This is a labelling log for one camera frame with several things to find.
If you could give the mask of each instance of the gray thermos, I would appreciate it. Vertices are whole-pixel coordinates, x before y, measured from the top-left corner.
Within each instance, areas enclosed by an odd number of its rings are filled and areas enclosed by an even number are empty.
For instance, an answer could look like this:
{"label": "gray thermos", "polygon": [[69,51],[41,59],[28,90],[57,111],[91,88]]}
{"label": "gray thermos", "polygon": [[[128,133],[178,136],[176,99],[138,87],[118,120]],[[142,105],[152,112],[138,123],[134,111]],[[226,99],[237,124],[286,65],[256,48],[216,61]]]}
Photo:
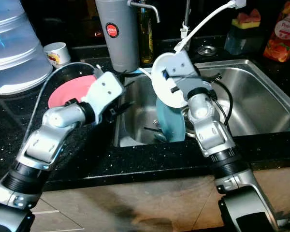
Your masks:
{"label": "gray thermos", "polygon": [[157,9],[131,0],[96,0],[96,5],[114,70],[136,70],[140,62],[136,10],[132,6],[153,9],[159,21]]}

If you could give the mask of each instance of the blue plate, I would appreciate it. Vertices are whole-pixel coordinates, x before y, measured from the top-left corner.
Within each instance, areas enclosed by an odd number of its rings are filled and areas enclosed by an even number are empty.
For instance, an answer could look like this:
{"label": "blue plate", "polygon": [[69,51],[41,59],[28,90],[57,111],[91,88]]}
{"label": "blue plate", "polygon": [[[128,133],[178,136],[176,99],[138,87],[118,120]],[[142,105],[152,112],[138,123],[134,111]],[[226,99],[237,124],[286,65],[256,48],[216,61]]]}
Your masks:
{"label": "blue plate", "polygon": [[159,98],[156,101],[157,118],[163,135],[168,142],[185,140],[186,127],[180,108],[172,108],[164,104]]}

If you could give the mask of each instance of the black countertop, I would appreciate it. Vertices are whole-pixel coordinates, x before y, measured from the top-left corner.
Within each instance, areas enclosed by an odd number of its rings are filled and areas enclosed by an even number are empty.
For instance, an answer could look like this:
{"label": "black countertop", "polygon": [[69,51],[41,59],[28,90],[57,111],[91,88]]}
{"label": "black countertop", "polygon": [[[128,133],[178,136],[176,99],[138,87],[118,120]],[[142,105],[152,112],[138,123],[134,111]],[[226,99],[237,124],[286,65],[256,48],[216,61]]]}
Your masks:
{"label": "black countertop", "polygon": [[[163,46],[162,52],[170,51]],[[231,56],[219,49],[211,58],[195,55],[193,62],[249,58],[261,68],[290,97],[290,60],[276,63],[261,55]],[[85,59],[90,63],[112,70],[108,57]],[[41,123],[47,110],[47,100],[52,91],[75,74],[64,73],[47,85],[37,110],[33,128]],[[0,178],[7,172],[17,155],[25,130],[41,86],[25,93],[0,97]],[[79,128],[67,139],[58,165],[52,172],[44,190],[71,189],[135,181],[169,179],[210,174],[206,160],[196,141],[114,147],[112,138],[114,124],[102,123],[93,129],[92,125]],[[290,132],[240,136],[234,138],[239,151],[253,170],[290,167]]]}

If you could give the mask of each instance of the faucet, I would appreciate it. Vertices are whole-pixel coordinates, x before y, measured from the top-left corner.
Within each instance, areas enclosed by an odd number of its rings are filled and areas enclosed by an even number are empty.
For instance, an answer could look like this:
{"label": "faucet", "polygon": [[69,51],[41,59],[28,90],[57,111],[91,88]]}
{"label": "faucet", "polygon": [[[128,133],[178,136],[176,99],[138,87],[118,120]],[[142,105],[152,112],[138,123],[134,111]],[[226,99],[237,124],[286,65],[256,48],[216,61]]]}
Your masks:
{"label": "faucet", "polygon": [[156,14],[157,23],[160,22],[159,12],[155,6],[134,2],[133,0],[128,0],[127,4],[128,6],[136,6],[136,7],[144,7],[144,8],[152,9]]}

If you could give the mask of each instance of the white cup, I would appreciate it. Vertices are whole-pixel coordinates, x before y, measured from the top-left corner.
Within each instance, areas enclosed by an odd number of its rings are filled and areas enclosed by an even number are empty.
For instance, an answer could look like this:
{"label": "white cup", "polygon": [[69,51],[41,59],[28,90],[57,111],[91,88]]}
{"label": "white cup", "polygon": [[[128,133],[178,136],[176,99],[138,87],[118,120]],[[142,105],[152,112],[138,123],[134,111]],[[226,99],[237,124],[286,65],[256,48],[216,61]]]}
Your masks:
{"label": "white cup", "polygon": [[57,69],[71,62],[67,46],[63,42],[50,43],[44,47],[48,61]]}

